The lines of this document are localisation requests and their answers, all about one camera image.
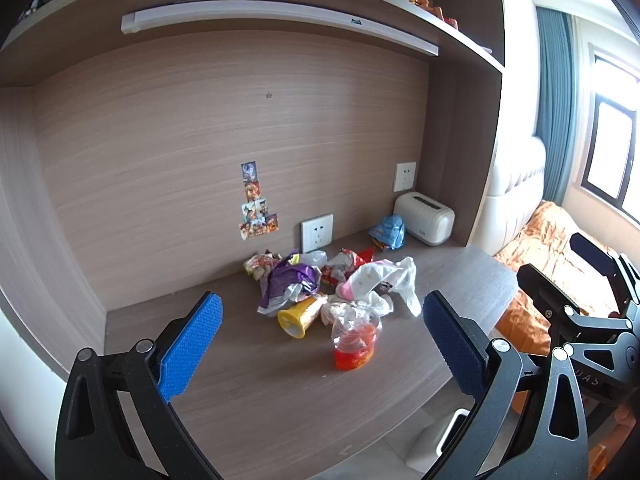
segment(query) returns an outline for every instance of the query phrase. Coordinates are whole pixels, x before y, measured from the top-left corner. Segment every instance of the bed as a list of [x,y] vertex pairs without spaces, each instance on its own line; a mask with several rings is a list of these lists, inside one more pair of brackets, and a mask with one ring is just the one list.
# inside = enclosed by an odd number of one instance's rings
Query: bed
[[[581,232],[571,215],[553,202],[542,201],[545,149],[537,137],[500,140],[487,197],[472,243],[517,271],[533,264],[575,301],[581,314],[608,317],[617,312],[609,282],[571,250],[569,240]],[[548,354],[549,324],[518,290],[496,330],[519,351]],[[524,393],[513,408],[521,411]],[[596,478],[620,448],[635,419],[626,406],[616,412],[616,427],[591,446],[590,479]]]

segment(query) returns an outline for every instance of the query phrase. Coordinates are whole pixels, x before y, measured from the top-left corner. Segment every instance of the wooden desk surface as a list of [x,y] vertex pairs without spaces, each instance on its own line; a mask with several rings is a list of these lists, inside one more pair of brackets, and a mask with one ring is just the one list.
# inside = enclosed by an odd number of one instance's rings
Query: wooden desk surface
[[[332,244],[362,250],[358,233]],[[381,258],[383,253],[376,253]],[[407,237],[384,256],[412,256],[420,300],[439,289],[461,316],[488,332],[517,288],[515,273],[474,246],[430,248]],[[401,300],[383,318],[376,354],[351,372],[334,369],[330,329],[320,320],[302,340],[256,313],[259,286],[242,272],[108,314],[106,351],[127,351],[185,315],[204,290],[223,301],[222,327],[187,391],[172,401],[194,441],[225,480],[303,480],[372,444],[450,378],[422,319]],[[131,422],[130,399],[123,401]],[[132,433],[147,465],[159,461],[138,420]]]

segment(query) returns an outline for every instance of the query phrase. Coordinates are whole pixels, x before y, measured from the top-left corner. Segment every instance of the wall outlet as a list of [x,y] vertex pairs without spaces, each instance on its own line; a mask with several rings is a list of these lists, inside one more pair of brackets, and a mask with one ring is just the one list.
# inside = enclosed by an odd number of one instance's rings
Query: wall outlet
[[319,216],[302,222],[302,252],[315,251],[331,243],[334,232],[334,215]]
[[396,179],[394,180],[394,191],[404,191],[414,186],[415,162],[403,162],[396,164]]

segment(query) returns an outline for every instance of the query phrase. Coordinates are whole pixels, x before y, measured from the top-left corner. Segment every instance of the trading card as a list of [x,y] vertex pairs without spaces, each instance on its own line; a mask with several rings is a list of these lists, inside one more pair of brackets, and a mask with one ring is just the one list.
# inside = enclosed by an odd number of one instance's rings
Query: trading card
[[258,218],[251,222],[251,228],[254,231],[254,236],[260,236],[267,232],[267,224],[264,217]]
[[246,201],[253,202],[260,198],[260,182],[248,182],[244,184],[244,190],[246,191]]
[[255,217],[260,218],[269,214],[269,208],[267,207],[267,199],[260,198],[254,202],[255,204]]
[[252,236],[251,224],[249,222],[245,222],[238,226],[240,228],[240,235],[242,236],[242,240],[246,240],[248,237]]
[[249,182],[256,182],[258,180],[258,169],[255,166],[255,161],[245,162],[240,165],[242,167],[242,180],[245,184]]
[[265,221],[267,224],[268,233],[273,233],[278,230],[278,215],[268,215],[267,217],[265,217]]
[[247,202],[246,204],[242,204],[242,222],[247,223],[251,220],[255,220],[257,216],[255,215],[255,202]]

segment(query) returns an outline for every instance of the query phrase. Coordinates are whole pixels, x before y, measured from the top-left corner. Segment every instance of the blue curtain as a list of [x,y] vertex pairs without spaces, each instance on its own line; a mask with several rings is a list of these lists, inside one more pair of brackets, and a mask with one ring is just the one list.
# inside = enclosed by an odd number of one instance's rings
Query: blue curtain
[[570,17],[536,8],[540,31],[540,99],[536,135],[546,148],[544,200],[558,205],[566,192],[575,145],[577,75]]

